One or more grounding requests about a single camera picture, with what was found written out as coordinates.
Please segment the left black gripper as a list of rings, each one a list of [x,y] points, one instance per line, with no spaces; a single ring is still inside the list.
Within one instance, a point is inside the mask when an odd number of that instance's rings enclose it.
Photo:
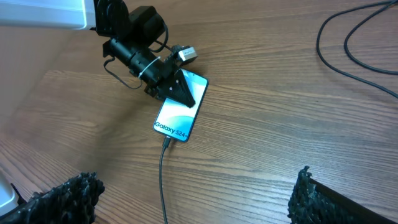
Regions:
[[[177,65],[176,56],[170,54],[164,61],[154,54],[143,60],[144,91],[154,98],[170,98],[189,108],[195,105],[183,70]]]

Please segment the Galaxy smartphone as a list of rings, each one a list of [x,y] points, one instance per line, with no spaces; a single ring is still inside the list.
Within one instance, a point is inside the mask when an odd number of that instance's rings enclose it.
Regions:
[[[167,98],[154,121],[153,129],[181,142],[188,141],[201,103],[208,88],[208,80],[199,74],[182,69],[190,93],[195,100],[192,108]]]

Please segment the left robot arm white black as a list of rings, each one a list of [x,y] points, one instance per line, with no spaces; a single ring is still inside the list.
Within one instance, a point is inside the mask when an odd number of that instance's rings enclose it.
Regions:
[[[182,65],[195,60],[190,46],[174,45],[161,60],[156,54],[166,48],[150,46],[169,30],[153,6],[129,11],[123,0],[1,0],[1,25],[93,30],[108,37],[103,56],[120,60],[130,73],[146,83],[144,91],[159,100],[170,98],[187,107],[195,100],[183,77]]]

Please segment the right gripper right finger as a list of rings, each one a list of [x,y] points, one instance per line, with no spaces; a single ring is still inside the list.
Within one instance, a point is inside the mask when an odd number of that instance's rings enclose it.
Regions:
[[[312,178],[309,166],[298,172],[288,202],[295,224],[397,224]]]

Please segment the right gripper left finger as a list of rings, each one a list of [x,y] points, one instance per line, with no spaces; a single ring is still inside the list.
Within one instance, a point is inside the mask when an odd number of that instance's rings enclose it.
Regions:
[[[19,199],[16,208],[1,216],[1,224],[91,224],[104,191],[95,172],[82,172],[48,192],[34,192],[28,201]]]

